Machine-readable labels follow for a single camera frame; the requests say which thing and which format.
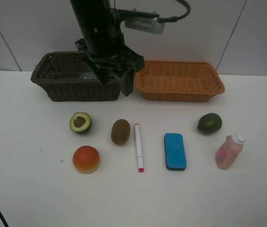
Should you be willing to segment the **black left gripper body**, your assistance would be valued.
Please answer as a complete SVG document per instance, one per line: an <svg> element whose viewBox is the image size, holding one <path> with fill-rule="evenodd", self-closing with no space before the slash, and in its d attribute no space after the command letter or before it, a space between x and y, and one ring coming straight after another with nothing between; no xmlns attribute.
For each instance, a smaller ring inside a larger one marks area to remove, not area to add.
<svg viewBox="0 0 267 227"><path fill-rule="evenodd" d="M135 53L129 47L125 46L121 51L108 57L99 57L91 55L84 39L75 42L78 51L83 53L82 62L95 74L95 67L102 66L112 71L120 72L124 69L133 69L138 72L144 67L144 57Z"/></svg>

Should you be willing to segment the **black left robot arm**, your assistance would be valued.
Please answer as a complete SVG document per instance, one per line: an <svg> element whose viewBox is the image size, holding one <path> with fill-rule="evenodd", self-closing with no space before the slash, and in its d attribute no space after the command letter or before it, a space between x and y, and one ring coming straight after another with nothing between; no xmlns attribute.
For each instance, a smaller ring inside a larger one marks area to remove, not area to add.
<svg viewBox="0 0 267 227"><path fill-rule="evenodd" d="M125 45L120 17L107 0L72 0L83 42L83 62L101 85L114 78L124 96L133 91L134 76L144 67L143 56Z"/></svg>

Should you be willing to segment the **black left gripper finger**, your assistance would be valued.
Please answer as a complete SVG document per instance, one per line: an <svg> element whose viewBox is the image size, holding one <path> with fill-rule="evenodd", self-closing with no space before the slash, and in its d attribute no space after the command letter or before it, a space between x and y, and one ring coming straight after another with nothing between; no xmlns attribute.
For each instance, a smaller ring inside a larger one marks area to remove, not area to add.
<svg viewBox="0 0 267 227"><path fill-rule="evenodd" d="M105 67L96 66L95 74L101 85L105 85L110 81L109 70Z"/></svg>
<svg viewBox="0 0 267 227"><path fill-rule="evenodd" d="M114 73L114 78L117 80L124 96L129 96L133 92L134 70L127 69Z"/></svg>

